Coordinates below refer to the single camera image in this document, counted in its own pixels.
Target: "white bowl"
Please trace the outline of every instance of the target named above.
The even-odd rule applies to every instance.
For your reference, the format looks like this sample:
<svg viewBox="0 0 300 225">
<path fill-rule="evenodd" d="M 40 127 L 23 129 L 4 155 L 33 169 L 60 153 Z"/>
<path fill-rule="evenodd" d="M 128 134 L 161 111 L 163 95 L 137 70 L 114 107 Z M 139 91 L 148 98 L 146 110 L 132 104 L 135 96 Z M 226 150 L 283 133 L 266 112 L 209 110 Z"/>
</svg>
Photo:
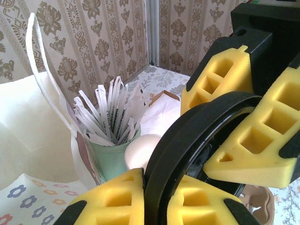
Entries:
<svg viewBox="0 0 300 225">
<path fill-rule="evenodd" d="M 131 142 L 125 150 L 127 169 L 144 168 L 146 170 L 150 156 L 160 138 L 159 135 L 143 135 Z"/>
</svg>

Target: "cardboard box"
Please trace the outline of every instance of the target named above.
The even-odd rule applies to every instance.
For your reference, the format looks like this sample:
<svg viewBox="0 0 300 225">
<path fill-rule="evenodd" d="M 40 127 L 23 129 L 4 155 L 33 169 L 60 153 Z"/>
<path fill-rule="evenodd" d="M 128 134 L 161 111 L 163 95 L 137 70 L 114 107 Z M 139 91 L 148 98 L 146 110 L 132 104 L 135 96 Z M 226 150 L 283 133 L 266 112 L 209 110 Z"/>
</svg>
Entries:
<svg viewBox="0 0 300 225">
<path fill-rule="evenodd" d="M 174 98 L 175 100 L 180 101 L 180 98 L 177 95 L 174 95 L 174 94 L 168 92 L 167 90 L 163 90 L 158 95 L 151 98 L 151 102 L 150 102 L 149 106 L 151 106 L 156 100 L 158 100 L 159 97 L 162 96 L 162 94 L 166 94 L 167 96 L 169 96 L 171 98 Z"/>
</svg>

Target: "table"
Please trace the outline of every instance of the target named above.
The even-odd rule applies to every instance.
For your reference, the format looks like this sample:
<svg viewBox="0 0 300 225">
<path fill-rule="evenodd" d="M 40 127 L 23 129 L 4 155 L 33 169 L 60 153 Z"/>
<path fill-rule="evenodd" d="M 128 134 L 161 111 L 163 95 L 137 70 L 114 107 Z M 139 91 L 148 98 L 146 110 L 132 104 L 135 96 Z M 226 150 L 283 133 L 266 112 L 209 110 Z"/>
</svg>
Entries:
<svg viewBox="0 0 300 225">
<path fill-rule="evenodd" d="M 132 90 L 140 83 L 144 91 L 151 97 L 167 90 L 181 97 L 182 90 L 189 76 L 175 73 L 155 66 L 149 66 L 129 83 Z M 274 195 L 275 217 L 274 225 L 300 224 L 300 179 L 283 189 L 270 188 Z"/>
</svg>

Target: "foam pad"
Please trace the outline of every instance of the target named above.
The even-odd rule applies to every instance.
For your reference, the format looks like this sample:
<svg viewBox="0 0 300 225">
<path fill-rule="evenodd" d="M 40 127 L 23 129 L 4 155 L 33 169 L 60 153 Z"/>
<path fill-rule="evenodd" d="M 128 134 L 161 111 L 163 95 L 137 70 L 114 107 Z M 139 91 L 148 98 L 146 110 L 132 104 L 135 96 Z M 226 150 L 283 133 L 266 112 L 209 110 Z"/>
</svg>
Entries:
<svg viewBox="0 0 300 225">
<path fill-rule="evenodd" d="M 284 188 L 292 181 L 299 145 L 288 143 L 300 130 L 300 67 L 288 67 L 255 110 L 204 165 L 212 179 Z"/>
<path fill-rule="evenodd" d="M 237 197 L 186 175 L 169 201 L 167 221 L 168 225 L 259 225 Z"/>
<path fill-rule="evenodd" d="M 143 183 L 143 170 L 130 170 L 75 198 L 69 207 L 80 206 L 82 211 L 77 216 L 77 220 L 75 223 L 65 221 L 65 223 L 60 224 L 143 225 Z M 69 210 L 69 215 L 64 217 L 72 218 L 77 214 L 72 214 Z"/>
<path fill-rule="evenodd" d="M 196 105 L 210 102 L 230 91 L 253 93 L 250 55 L 247 46 L 230 48 L 211 57 L 190 91 L 181 97 L 181 115 Z"/>
</svg>

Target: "bag handle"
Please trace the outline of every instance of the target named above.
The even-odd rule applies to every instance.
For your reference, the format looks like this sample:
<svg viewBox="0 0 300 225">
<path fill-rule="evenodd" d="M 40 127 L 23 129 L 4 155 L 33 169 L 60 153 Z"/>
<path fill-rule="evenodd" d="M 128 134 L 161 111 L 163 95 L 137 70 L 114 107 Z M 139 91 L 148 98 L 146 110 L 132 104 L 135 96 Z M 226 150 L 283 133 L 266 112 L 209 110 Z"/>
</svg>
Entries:
<svg viewBox="0 0 300 225">
<path fill-rule="evenodd" d="M 28 19 L 28 27 L 27 27 L 27 31 L 26 31 L 26 51 L 27 51 L 27 55 L 28 55 L 28 58 L 29 58 L 29 63 L 30 63 L 33 75 L 36 79 L 38 87 L 40 88 L 40 90 L 41 90 L 43 96 L 45 97 L 46 101 L 48 102 L 48 104 L 56 112 L 56 114 L 63 121 L 63 123 L 66 125 L 66 127 L 71 131 L 72 135 L 74 135 L 76 137 L 77 133 L 72 128 L 72 125 L 68 122 L 66 117 L 60 112 L 60 110 L 56 107 L 56 105 L 53 103 L 53 101 L 51 100 L 51 98 L 47 94 L 45 86 L 44 86 L 44 84 L 42 82 L 42 79 L 40 77 L 40 74 L 38 72 L 38 68 L 36 66 L 36 62 L 35 62 L 34 54 L 33 54 L 33 49 L 32 49 L 32 30 L 33 30 L 33 26 L 35 26 L 35 31 L 36 31 L 36 34 L 37 34 L 37 40 L 38 40 L 39 48 L 40 48 L 41 55 L 42 55 L 42 60 L 43 60 L 47 75 L 50 78 L 50 81 L 51 81 L 52 85 L 55 87 L 58 95 L 60 96 L 62 94 L 59 87 L 58 87 L 58 85 L 56 84 L 56 81 L 54 80 L 54 78 L 53 78 L 53 76 L 50 72 L 49 67 L 48 67 L 48 63 L 47 63 L 47 59 L 46 59 L 46 53 L 45 53 L 44 44 L 43 44 L 43 40 L 42 40 L 42 34 L 41 34 L 41 30 L 40 30 L 40 27 L 39 27 L 39 24 L 38 24 L 37 17 L 34 13 L 31 13 L 30 17 Z"/>
</svg>

